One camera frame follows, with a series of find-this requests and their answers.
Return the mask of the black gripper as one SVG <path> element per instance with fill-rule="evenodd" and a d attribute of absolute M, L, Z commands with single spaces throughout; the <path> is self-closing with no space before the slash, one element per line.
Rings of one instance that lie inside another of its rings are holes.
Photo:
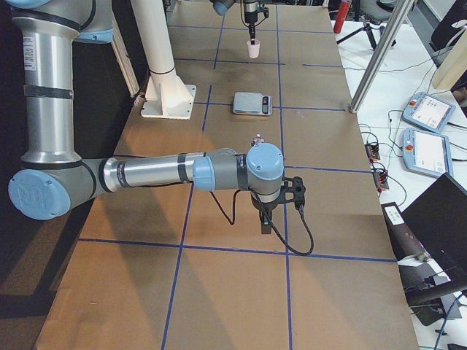
<path fill-rule="evenodd" d="M 269 8 L 261 1 L 244 0 L 242 1 L 243 17 L 248 25 L 250 35 L 250 44 L 255 44 L 255 24 L 258 22 L 259 14 L 263 14 L 265 18 L 269 17 Z"/>
<path fill-rule="evenodd" d="M 280 204 L 279 198 L 274 199 L 271 202 L 263 202 L 260 200 L 259 194 L 256 192 L 251 193 L 251 201 L 253 206 L 258 210 L 260 218 L 260 232 L 262 234 L 271 234 L 271 222 L 273 218 L 273 210 Z"/>

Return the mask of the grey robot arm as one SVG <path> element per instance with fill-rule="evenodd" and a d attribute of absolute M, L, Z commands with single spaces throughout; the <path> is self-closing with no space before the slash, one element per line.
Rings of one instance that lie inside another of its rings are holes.
<path fill-rule="evenodd" d="M 234 0 L 213 0 L 211 1 L 213 10 L 220 16 L 224 16 L 226 12 L 236 3 Z M 249 43 L 251 45 L 260 44 L 256 38 L 256 27 L 260 25 L 258 20 L 259 14 L 263 15 L 263 19 L 269 17 L 269 8 L 261 1 L 244 0 L 239 1 L 241 10 L 241 20 L 244 26 L 249 31 Z"/>
<path fill-rule="evenodd" d="M 11 1 L 23 34 L 28 151 L 9 181 L 16 209 L 32 219 L 59 217 L 120 188 L 191 183 L 199 190 L 248 191 L 261 230 L 286 201 L 281 151 L 257 140 L 245 154 L 232 149 L 164 157 L 84 159 L 74 150 L 72 44 L 112 40 L 110 1 Z"/>

